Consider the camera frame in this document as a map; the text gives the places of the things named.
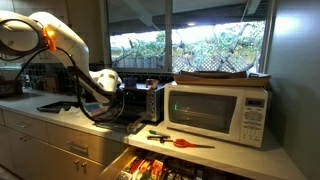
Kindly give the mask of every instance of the open drawer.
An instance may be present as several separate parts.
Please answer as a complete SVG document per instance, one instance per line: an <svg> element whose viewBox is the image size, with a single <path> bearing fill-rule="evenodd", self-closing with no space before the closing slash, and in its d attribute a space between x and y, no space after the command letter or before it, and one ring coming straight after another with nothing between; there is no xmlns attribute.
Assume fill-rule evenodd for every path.
<svg viewBox="0 0 320 180"><path fill-rule="evenodd" d="M204 167L202 165L194 164L192 162L188 162L186 160L177 159L174 157L162 155L159 153L155 153L152 151L147 151L143 149L139 149L136 147L128 147L117 159L115 159L107 168L105 168L102 173L99 175L98 180L107 180L107 179L131 179L134 175L130 176L130 178L123 177L122 175L130 174L127 173L129 171L128 167L133 167L134 159L141 159L141 156L143 159L152 160L152 163L149 165L154 167L159 167L156 164L155 160L158 160L158 162L163 162L163 166L161 164L161 167L163 167L163 171L158 171L159 177L161 177L161 174L164 174L164 177L161 177L161 179L172 179L177 176L180 176L180 179L237 179L237 180L249 180L249 178L245 178L242 176L238 176L235 174L223 172L220 170L216 170L209 167ZM144 163L141 163L140 167L137 168L137 171L140 171L144 167Z"/></svg>

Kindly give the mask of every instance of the microwave window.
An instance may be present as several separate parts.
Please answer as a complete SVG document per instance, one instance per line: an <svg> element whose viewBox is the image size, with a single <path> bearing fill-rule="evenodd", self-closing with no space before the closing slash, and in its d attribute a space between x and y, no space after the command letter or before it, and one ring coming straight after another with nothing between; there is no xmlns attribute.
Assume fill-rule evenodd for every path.
<svg viewBox="0 0 320 180"><path fill-rule="evenodd" d="M172 91L169 99L171 122L229 133L237 97Z"/></svg>

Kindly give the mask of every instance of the countertop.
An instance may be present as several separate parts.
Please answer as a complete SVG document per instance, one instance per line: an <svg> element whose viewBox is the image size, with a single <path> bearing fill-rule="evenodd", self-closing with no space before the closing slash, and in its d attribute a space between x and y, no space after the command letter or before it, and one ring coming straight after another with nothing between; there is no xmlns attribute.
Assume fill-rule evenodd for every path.
<svg viewBox="0 0 320 180"><path fill-rule="evenodd" d="M39 112L36 109L57 101L76 101L76 97L24 89L21 96L1 98L0 108L253 179L306 179L268 130L264 134L262 148L170 130L163 122L158 125L146 125L137 134L129 135L96 127L93 121L81 113L59 115ZM169 142L161 144L159 141L147 140L150 129L170 134L172 139L184 138L192 143L211 145L215 148L177 148Z"/></svg>

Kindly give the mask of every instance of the microwave control panel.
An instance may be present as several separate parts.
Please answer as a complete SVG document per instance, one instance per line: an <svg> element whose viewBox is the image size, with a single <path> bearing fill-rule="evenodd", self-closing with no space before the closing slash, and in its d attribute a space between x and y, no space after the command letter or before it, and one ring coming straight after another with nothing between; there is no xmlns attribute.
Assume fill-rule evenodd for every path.
<svg viewBox="0 0 320 180"><path fill-rule="evenodd" d="M240 143L261 147L265 124L265 100L247 98L242 115Z"/></svg>

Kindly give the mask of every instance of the white robotic arm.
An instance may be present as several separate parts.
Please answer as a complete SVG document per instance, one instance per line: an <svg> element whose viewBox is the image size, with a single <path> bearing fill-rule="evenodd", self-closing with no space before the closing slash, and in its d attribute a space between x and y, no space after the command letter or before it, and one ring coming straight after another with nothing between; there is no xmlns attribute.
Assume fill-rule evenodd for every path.
<svg viewBox="0 0 320 180"><path fill-rule="evenodd" d="M0 11L0 53L23 57L45 47L49 47L69 73L78 73L82 87L98 102L110 102L121 79L112 69L89 71L89 49L73 30L46 12L26 17Z"/></svg>

